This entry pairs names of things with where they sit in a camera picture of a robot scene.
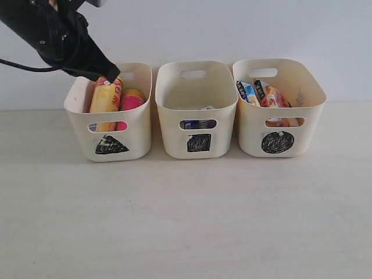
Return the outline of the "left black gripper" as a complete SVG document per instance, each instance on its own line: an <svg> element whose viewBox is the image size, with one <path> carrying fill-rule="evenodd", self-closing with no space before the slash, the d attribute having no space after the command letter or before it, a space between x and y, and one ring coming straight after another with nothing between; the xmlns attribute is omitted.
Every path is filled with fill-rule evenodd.
<svg viewBox="0 0 372 279"><path fill-rule="evenodd" d="M71 76L113 83L119 68L109 61L88 32L87 19L78 11L86 1L44 1L46 34L37 51L41 59Z"/></svg>

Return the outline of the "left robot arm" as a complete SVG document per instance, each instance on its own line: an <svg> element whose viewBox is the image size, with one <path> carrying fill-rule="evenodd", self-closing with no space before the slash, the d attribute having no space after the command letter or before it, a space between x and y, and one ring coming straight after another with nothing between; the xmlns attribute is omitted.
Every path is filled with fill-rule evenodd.
<svg viewBox="0 0 372 279"><path fill-rule="evenodd" d="M74 77L114 82L119 68L99 49L78 12L83 1L1 1L1 22L29 44L47 64L30 67L8 60L1 64L49 73L61 70Z"/></svg>

